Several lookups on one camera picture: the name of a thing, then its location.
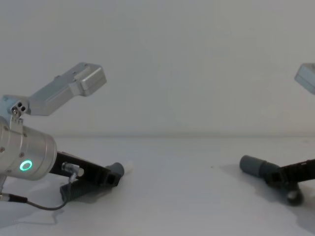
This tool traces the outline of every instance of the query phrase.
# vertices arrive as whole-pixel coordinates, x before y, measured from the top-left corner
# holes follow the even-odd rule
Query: white backdrop
[[[0,93],[81,61],[108,84],[29,126],[54,135],[311,135],[313,0],[2,0]]]

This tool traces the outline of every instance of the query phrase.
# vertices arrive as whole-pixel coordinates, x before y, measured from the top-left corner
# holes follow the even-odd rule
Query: white table surface
[[[287,206],[260,179],[242,173],[244,154],[279,165],[315,158],[315,139],[60,138],[59,150],[100,165],[132,160],[134,170],[105,194],[47,212],[0,203],[1,236],[315,235],[315,180],[306,202]],[[63,177],[10,178],[5,192],[61,203]]]

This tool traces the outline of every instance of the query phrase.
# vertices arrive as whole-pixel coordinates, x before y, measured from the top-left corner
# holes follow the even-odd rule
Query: wire
[[[59,210],[61,208],[63,208],[69,201],[70,199],[70,195],[71,195],[71,182],[69,181],[68,185],[67,185],[67,196],[66,198],[64,199],[64,202],[61,206],[58,206],[58,207],[45,207],[45,206],[40,206],[40,205],[37,205],[35,203],[32,203],[30,201],[27,201],[26,204],[32,206],[32,207],[36,207],[38,209],[41,209],[41,210]]]

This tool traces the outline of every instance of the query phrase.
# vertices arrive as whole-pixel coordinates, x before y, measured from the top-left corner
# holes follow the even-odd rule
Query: silver metal cylinder
[[[28,180],[44,177],[57,157],[54,138],[23,127],[23,134],[9,130],[0,118],[0,175]]]

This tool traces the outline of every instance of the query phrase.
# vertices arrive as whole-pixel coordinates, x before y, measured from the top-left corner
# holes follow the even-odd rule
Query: glowing green light
[[[26,161],[23,161],[20,165],[20,170],[21,171],[28,171],[30,168],[32,168],[32,161],[30,160],[26,160]]]

